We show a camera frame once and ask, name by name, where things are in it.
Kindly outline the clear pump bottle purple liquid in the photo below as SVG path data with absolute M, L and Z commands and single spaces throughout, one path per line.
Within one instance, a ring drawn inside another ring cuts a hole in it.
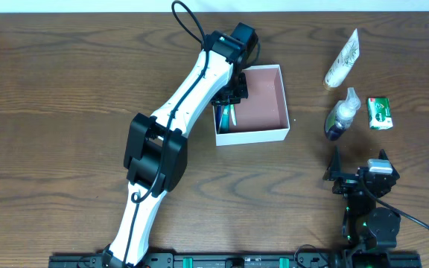
M 350 128 L 361 102 L 355 88 L 349 87 L 345 100 L 339 100 L 325 120 L 325 136 L 336 141 Z

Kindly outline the small toothpaste tube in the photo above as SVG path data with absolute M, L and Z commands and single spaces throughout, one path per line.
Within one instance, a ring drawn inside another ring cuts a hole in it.
M 230 121 L 230 105 L 223 108 L 222 117 L 220 120 L 220 134 L 227 133 L 229 131 Z

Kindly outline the green Dettol soap bar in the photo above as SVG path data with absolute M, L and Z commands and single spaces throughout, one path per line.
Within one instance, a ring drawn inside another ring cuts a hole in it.
M 388 130 L 393 127 L 393 120 L 388 98 L 368 98 L 369 128 Z

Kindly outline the green white toothbrush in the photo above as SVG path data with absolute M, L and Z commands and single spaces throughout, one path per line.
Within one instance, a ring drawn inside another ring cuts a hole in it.
M 229 105 L 229 113 L 230 113 L 230 117 L 231 117 L 233 126 L 237 126 L 237 118 L 236 118 L 236 114 L 235 114 L 235 105 L 234 104 Z

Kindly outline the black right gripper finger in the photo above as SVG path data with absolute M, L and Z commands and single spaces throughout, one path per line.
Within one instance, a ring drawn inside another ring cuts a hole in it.
M 331 157 L 328 167 L 323 175 L 324 181 L 335 181 L 342 178 L 340 152 L 338 146 L 334 147 L 334 153 Z
M 390 161 L 386 151 L 381 149 L 378 155 L 378 166 L 383 171 L 394 171 L 393 163 Z

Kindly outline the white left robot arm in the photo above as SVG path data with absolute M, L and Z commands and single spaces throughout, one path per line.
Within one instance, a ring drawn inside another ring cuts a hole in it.
M 187 167 L 192 127 L 208 104 L 229 106 L 247 98 L 243 70 L 257 43 L 255 29 L 244 23 L 230 35 L 204 36 L 195 66 L 178 90 L 152 115 L 139 113 L 131 121 L 124 154 L 127 205 L 104 250 L 103 267 L 135 267 L 142 261 L 160 204 Z

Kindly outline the white box pink interior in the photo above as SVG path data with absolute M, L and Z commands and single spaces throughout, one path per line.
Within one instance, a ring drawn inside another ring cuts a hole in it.
M 244 70 L 248 98 L 234 105 L 235 123 L 216 133 L 217 146 L 283 141 L 290 121 L 281 66 L 253 66 Z

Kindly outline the white floral lotion tube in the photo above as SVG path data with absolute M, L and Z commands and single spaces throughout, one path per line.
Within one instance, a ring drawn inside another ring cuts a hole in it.
M 359 56 L 360 42 L 358 30 L 355 29 L 327 71 L 323 80 L 325 89 L 331 91 L 339 87 L 352 70 Z

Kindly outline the black mounting rail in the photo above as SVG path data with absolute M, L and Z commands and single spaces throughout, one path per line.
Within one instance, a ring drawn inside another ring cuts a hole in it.
M 136 264 L 140 268 L 294 268 L 294 267 L 393 267 L 421 268 L 419 255 L 408 253 L 360 254 L 350 262 L 327 252 L 295 255 L 178 255 L 148 253 Z

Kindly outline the blue disposable razor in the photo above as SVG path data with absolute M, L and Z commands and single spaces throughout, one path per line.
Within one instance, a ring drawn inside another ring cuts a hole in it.
M 216 123 L 216 133 L 219 134 L 220 133 L 220 127 L 221 127 L 221 121 L 223 118 L 223 111 L 224 111 L 224 107 L 223 106 L 216 106 L 216 110 L 215 110 L 215 123 Z

